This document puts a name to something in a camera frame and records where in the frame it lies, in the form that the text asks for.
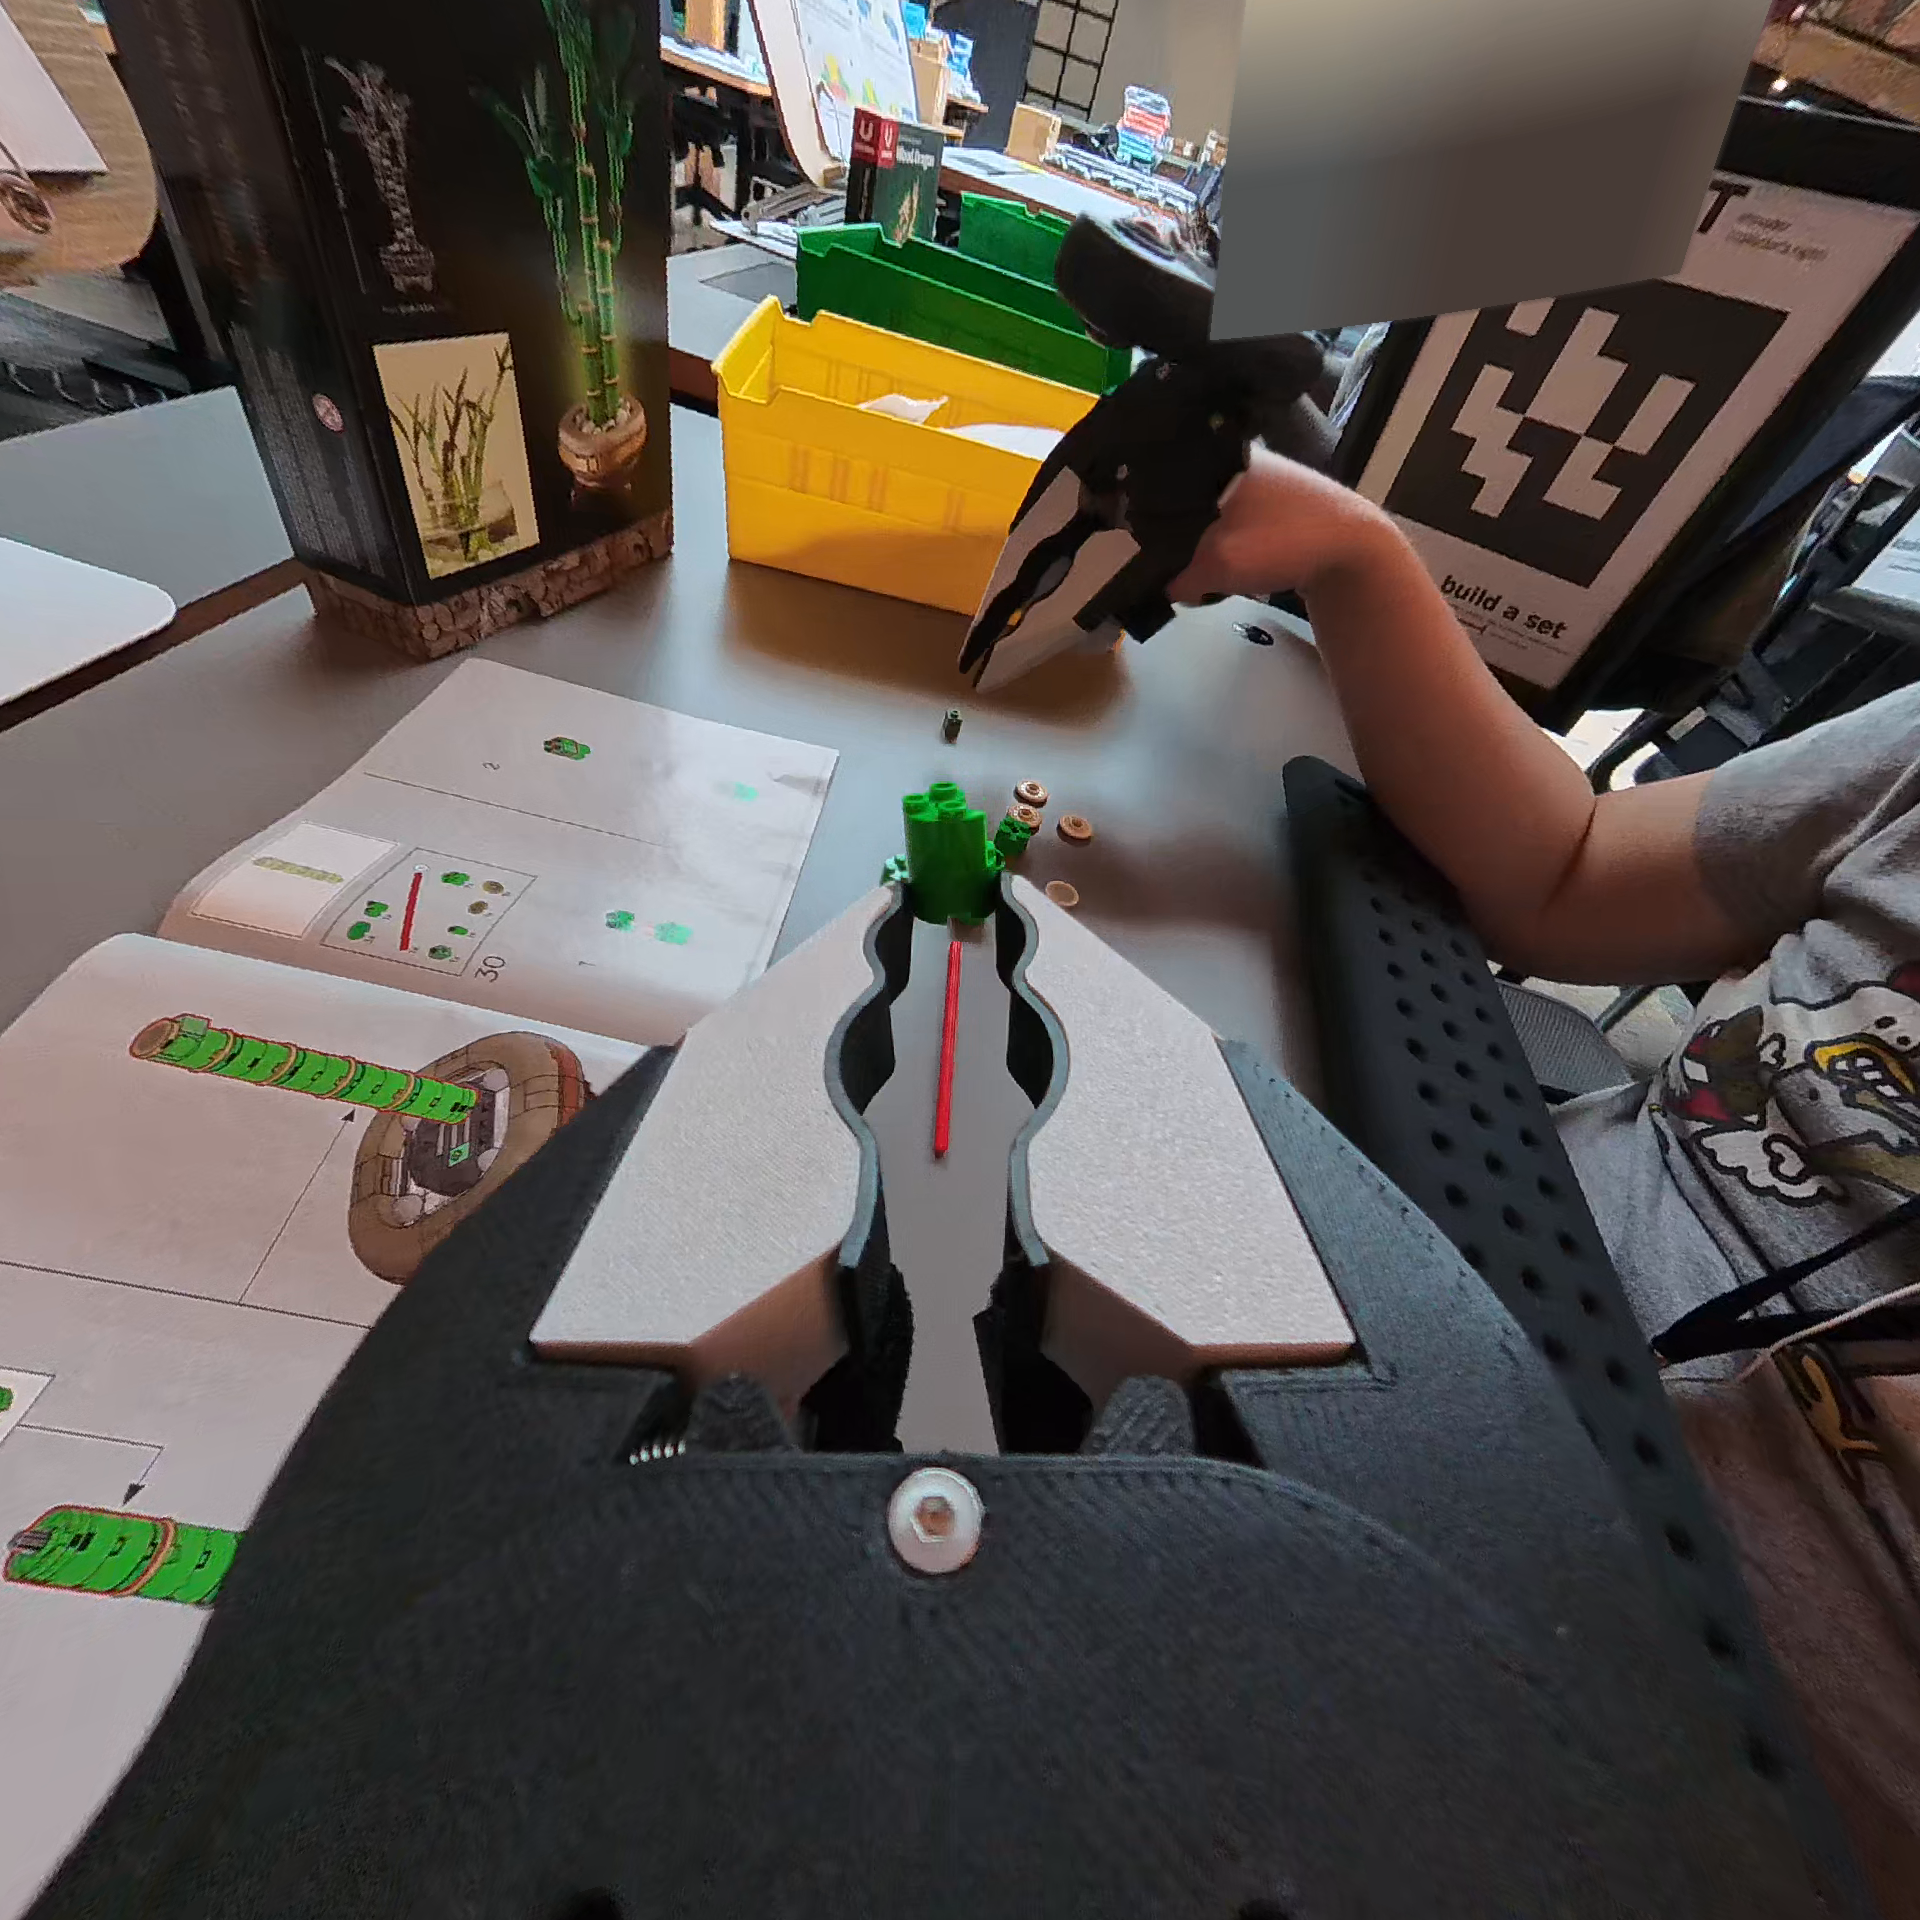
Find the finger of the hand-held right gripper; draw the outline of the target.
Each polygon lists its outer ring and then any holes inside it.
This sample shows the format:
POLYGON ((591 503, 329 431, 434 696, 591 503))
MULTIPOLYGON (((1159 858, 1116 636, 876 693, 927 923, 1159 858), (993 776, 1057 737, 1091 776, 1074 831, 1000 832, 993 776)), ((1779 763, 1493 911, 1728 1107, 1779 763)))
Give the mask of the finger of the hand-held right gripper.
POLYGON ((965 677, 988 674, 1001 642, 1069 580, 1086 540, 1086 488, 1073 470, 1060 469, 1038 484, 1010 526, 957 658, 965 677))
POLYGON ((1091 529, 1079 549, 1069 580, 1036 606, 1014 636, 1001 642, 988 674, 981 681, 972 681, 972 688, 985 695, 1010 687, 1036 667, 1073 652, 1083 642, 1094 641, 1096 635, 1107 631, 1108 625, 1091 608, 1116 576, 1138 559, 1140 544, 1128 529, 1091 529))

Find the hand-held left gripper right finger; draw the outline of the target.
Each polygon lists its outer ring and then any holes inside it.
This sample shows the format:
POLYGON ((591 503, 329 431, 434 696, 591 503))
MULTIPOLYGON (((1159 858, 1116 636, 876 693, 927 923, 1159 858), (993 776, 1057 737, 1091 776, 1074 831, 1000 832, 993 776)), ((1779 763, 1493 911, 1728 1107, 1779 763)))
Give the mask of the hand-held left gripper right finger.
POLYGON ((1069 909, 1006 878, 1006 1176, 981 1370, 1010 1454, 1071 1454, 1112 1394, 1359 1352, 1213 1027, 1069 909))

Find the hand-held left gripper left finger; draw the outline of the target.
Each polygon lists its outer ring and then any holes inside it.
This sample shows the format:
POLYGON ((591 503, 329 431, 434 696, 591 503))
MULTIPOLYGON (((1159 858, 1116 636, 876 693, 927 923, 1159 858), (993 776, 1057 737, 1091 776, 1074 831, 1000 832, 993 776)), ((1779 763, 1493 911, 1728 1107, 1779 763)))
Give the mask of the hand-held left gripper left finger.
POLYGON ((541 1358, 687 1396, 740 1375, 822 1450, 900 1450, 913 1330, 866 1115, 912 927, 878 885, 685 1032, 531 1327, 541 1358))

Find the cluster of green round bricks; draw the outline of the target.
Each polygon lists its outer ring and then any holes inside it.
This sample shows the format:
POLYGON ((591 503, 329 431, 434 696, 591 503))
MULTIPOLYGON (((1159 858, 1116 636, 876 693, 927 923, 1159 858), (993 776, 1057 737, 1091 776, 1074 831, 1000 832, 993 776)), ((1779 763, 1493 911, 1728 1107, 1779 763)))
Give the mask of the cluster of green round bricks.
MULTIPOLYGON (((990 864, 998 862, 1001 869, 1010 858, 1021 858, 1027 844, 1036 836, 1036 832, 1022 835, 1018 826, 1007 822, 1004 815, 1006 815, 1006 809, 1001 812, 990 836, 990 847, 991 847, 990 864)), ((889 856, 880 869, 883 883, 908 883, 909 876, 912 876, 909 851, 900 851, 900 853, 889 856)))

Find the green toy brick stack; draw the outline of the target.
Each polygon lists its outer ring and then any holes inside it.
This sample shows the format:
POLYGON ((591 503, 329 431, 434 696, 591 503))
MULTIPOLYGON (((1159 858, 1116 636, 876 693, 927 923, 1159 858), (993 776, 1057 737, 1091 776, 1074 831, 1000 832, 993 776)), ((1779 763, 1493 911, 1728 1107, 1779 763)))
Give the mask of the green toy brick stack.
POLYGON ((1001 858, 988 813, 954 781, 932 781, 900 803, 906 895, 927 924, 983 924, 995 911, 1001 858))

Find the person's right forearm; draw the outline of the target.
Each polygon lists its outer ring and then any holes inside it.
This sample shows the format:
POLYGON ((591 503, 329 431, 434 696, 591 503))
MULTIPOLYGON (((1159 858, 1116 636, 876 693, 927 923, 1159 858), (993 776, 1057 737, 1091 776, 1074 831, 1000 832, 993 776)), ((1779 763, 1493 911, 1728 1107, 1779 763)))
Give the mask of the person's right forearm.
POLYGON ((1702 779, 1592 790, 1496 682, 1398 526, 1255 451, 1170 595, 1296 595, 1371 801, 1459 899, 1485 954, 1578 985, 1679 985, 1762 943, 1720 906, 1702 779))

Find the yellow plastic bin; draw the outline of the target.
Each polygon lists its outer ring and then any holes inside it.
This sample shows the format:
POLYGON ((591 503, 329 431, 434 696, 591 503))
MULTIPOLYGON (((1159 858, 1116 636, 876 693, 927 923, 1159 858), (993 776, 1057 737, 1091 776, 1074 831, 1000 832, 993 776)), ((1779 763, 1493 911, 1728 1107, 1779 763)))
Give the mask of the yellow plastic bin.
POLYGON ((970 617, 1094 398, 947 348, 755 305, 714 361, 732 560, 970 617))

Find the red toy rod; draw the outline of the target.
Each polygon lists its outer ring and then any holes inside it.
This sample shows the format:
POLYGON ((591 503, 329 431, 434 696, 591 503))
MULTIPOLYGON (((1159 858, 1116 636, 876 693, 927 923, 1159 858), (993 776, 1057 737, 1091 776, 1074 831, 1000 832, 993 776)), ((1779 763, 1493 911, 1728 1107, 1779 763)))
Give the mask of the red toy rod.
POLYGON ((935 1162, 945 1162, 951 1140, 954 1080, 957 1055, 957 1020, 962 1014, 967 943, 957 937, 947 941, 947 970, 943 989, 943 1016, 938 1032, 937 1080, 930 1121, 930 1153, 935 1162))

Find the green plastic bin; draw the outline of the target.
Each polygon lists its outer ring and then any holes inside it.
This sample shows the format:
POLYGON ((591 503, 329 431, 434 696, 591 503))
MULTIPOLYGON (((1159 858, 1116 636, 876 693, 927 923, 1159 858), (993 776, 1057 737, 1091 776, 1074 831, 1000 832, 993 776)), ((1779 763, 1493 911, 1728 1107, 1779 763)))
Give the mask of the green plastic bin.
POLYGON ((967 194, 957 248, 875 224, 796 230, 800 320, 830 315, 1057 385, 1107 393, 1138 359, 1096 342, 1053 283, 1069 222, 967 194))

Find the black perforated chair back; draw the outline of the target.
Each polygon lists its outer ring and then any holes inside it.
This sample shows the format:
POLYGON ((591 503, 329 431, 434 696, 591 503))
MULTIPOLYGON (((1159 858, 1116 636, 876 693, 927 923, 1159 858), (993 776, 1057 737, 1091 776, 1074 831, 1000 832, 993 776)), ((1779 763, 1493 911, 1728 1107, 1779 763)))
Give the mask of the black perforated chair back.
POLYGON ((1483 947, 1358 781, 1296 755, 1281 789, 1325 1115, 1516 1321, 1623 1500, 1682 1783, 1742 1819, 1710 1889, 1733 1917, 1875 1917, 1483 947))

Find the small green product box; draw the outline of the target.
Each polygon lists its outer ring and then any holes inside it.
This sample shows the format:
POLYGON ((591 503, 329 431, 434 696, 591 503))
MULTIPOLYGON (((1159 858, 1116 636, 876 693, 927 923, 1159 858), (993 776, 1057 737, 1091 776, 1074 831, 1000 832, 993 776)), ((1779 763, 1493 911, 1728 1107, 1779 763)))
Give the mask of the small green product box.
POLYGON ((853 109, 843 224, 880 228, 892 246, 932 243, 945 154, 945 129, 853 109))

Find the black framed marker sign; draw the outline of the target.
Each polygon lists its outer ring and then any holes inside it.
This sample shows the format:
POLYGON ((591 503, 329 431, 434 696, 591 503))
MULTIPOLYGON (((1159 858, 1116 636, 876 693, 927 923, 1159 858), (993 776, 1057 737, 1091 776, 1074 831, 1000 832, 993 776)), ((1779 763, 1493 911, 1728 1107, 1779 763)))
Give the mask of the black framed marker sign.
POLYGON ((1916 125, 1742 99, 1675 274, 1390 325, 1332 474, 1564 723, 1756 526, 1916 277, 1916 125))

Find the building instruction booklet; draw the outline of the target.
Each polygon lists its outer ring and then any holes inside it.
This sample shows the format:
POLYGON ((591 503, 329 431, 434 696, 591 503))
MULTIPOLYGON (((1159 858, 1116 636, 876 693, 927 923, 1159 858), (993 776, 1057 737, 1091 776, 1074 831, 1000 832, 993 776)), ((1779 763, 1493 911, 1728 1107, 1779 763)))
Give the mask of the building instruction booklet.
POLYGON ((468 664, 4 1029, 4 1917, 372 1323, 763 968, 834 761, 468 664))

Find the grey printed t-shirt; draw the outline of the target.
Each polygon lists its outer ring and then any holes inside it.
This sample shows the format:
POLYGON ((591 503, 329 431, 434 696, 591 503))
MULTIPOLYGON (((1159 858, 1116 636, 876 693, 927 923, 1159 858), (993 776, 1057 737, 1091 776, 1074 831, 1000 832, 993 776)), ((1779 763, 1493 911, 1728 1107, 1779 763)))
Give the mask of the grey printed t-shirt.
POLYGON ((1642 1089, 1559 1133, 1634 1319, 1744 1284, 1820 1339, 1667 1370, 1882 1917, 1918 1906, 1918 708, 1899 688, 1710 774, 1708 895, 1754 964, 1642 1089))

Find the white document stand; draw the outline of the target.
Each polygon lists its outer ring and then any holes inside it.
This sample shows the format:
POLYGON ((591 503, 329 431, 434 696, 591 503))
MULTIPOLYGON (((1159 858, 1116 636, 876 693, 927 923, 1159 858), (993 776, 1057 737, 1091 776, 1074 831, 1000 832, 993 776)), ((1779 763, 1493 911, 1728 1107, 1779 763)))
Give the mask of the white document stand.
MULTIPOLYGON (((156 220, 156 171, 107 33, 80 4, 7 3, 2 28, 2 294, 61 274, 125 268, 156 220)), ((176 602, 156 586, 84 562, 54 535, 80 506, 40 493, 22 454, 2 462, 2 699, 156 635, 176 602)))

